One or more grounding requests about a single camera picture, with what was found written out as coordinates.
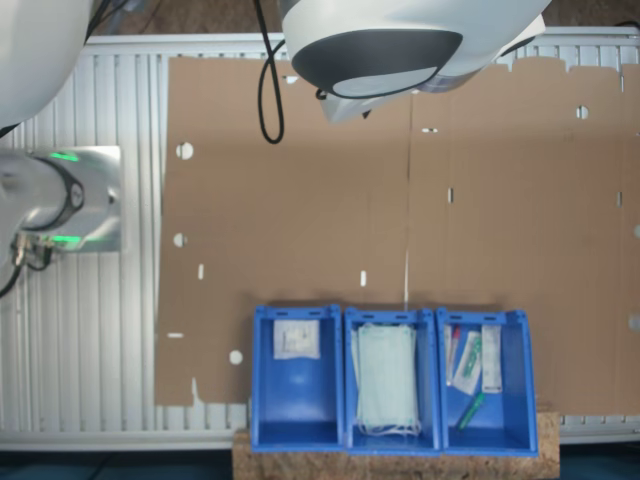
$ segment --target black cable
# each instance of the black cable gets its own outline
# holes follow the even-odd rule
[[[9,278],[9,282],[4,286],[2,290],[0,290],[0,298],[4,297],[8,294],[13,287],[15,287],[18,278],[20,277],[20,271],[22,270],[22,265],[18,265],[14,267],[13,273],[11,274],[11,278]]]
[[[264,67],[262,67],[262,73],[260,74],[260,81],[258,83],[258,116],[260,118],[260,129],[265,140],[272,145],[276,145],[282,141],[284,137],[284,112],[282,110],[282,96],[280,95],[280,83],[278,82],[278,70],[276,69],[275,54],[284,45],[282,40],[276,46],[275,50],[271,50],[271,43],[269,42],[269,35],[267,33],[267,25],[264,21],[264,14],[262,13],[262,6],[260,0],[253,0],[253,4],[256,8],[256,15],[258,17],[258,23],[260,24],[260,32],[262,33],[262,40],[264,46],[267,49],[267,60]],[[262,89],[264,87],[264,77],[267,71],[267,67],[271,68],[271,77],[273,79],[273,91],[276,96],[276,107],[278,108],[278,136],[272,138],[267,133],[267,128],[264,124],[264,112],[262,111]]]
[[[147,31],[147,28],[149,28],[149,25],[151,25],[151,22],[158,14],[160,7],[162,7],[162,2],[164,2],[164,0],[158,0],[158,4],[156,5],[156,8],[153,9],[153,12],[151,12],[151,16],[149,17],[149,20],[147,20],[147,23],[145,23],[144,27],[138,32],[138,35],[142,35],[144,32]]]
[[[87,43],[87,40],[89,40],[89,37],[93,34],[96,27],[102,21],[102,16],[104,15],[104,12],[107,11],[107,8],[109,8],[110,2],[111,0],[102,0],[102,2],[100,2],[100,5],[98,5],[98,8],[96,9],[96,13],[94,13],[93,17],[91,17],[91,20],[89,20],[89,26],[87,27],[87,35],[84,37],[84,43]]]
[[[129,0],[122,0],[122,2],[117,5],[116,7],[112,8],[109,13],[107,13],[104,17],[102,17],[100,19],[100,21],[98,23],[96,23],[96,28],[98,28],[100,25],[102,25],[104,22],[106,22],[107,20],[109,20],[111,17],[113,17],[116,13],[118,13],[120,10],[122,10],[122,8],[129,3]]]
[[[640,30],[640,22],[636,20],[628,20],[626,22],[620,22],[615,24],[616,27],[636,27]]]
[[[44,272],[47,268],[49,268],[49,265],[51,265],[52,253],[53,249],[51,247],[45,247],[44,254],[42,255],[42,265],[36,266],[28,263],[27,266],[34,272]]]

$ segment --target cork board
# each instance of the cork board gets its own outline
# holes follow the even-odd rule
[[[248,431],[233,441],[236,480],[494,480],[560,477],[558,414],[538,403],[536,458],[524,457],[393,457],[349,456],[346,453],[251,453]]]

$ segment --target face mask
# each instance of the face mask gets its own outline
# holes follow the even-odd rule
[[[415,330],[407,325],[366,324],[352,332],[351,345],[360,431],[419,434]]]

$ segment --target cardboard sheet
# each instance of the cardboard sheet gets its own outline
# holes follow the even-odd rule
[[[193,404],[193,378],[205,402],[247,402],[257,305],[403,301],[410,98],[329,125],[314,88],[282,81],[286,135],[272,146],[258,123],[262,65],[171,60],[159,404]],[[269,82],[264,92],[274,128]],[[183,142],[189,160],[176,155]]]
[[[410,300],[526,310],[536,393],[566,414],[640,412],[639,103],[620,85],[538,58],[414,98]]]
[[[194,378],[205,402],[245,402],[256,305],[398,305],[408,250],[411,307],[528,312],[537,394],[561,413],[640,413],[638,67],[623,92],[613,69],[527,59],[340,125],[282,81],[278,146],[261,67],[170,62],[158,404],[193,404]]]

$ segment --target blue bin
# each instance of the blue bin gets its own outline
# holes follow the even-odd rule
[[[356,410],[358,386],[351,356],[351,332],[366,324],[410,324],[416,328],[416,377],[418,411],[422,430],[419,436],[371,436],[360,432]],[[440,450],[440,420],[438,416],[437,353],[433,313],[345,311],[346,358],[346,448],[354,455],[414,455],[438,456]]]
[[[523,311],[501,313],[436,311],[440,364],[442,448],[453,455],[538,456],[536,402],[529,324]],[[467,335],[482,325],[500,325],[502,393],[485,394],[482,406],[462,431],[457,425],[473,402],[473,396],[446,384],[444,326],[460,326],[454,360],[457,368]],[[482,375],[476,394],[482,390]]]
[[[274,358],[275,320],[319,320],[320,359]],[[257,307],[253,332],[254,452],[343,449],[342,323],[338,305]]]

